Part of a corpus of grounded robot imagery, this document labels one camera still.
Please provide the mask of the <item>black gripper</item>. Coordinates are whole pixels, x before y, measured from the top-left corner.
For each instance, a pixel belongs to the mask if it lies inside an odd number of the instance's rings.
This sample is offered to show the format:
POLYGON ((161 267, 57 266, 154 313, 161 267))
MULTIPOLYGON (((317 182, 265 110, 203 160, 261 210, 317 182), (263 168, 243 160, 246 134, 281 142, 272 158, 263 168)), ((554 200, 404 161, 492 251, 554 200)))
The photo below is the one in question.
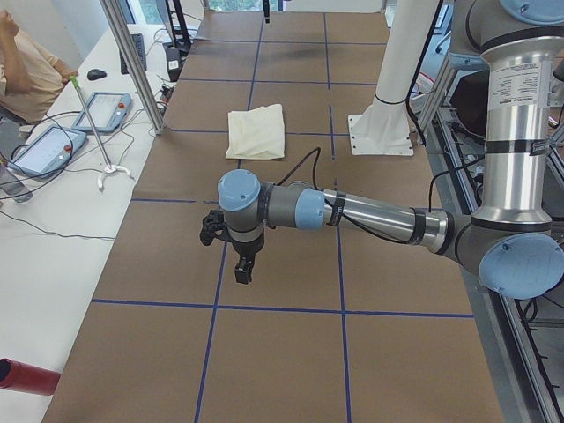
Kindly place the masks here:
POLYGON ((252 271, 256 255, 263 249, 264 240, 251 242, 234 241, 234 251, 239 255, 239 262, 234 266, 237 283, 248 285, 252 282, 252 271))

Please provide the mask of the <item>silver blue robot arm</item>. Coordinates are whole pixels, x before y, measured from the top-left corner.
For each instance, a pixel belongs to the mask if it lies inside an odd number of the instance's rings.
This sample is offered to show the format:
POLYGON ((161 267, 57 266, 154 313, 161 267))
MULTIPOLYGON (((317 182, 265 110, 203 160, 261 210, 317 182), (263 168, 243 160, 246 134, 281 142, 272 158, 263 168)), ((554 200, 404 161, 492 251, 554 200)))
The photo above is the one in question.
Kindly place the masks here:
POLYGON ((204 219, 200 239, 233 245, 238 282, 251 280, 266 226, 325 225, 424 246, 517 300, 538 297, 560 282, 563 251, 541 202, 550 70, 563 47, 563 4, 461 1, 453 29, 452 52, 478 54, 489 68, 480 207, 469 216, 402 208, 328 189, 260 182, 247 170, 234 170, 219 181, 219 208, 204 219))

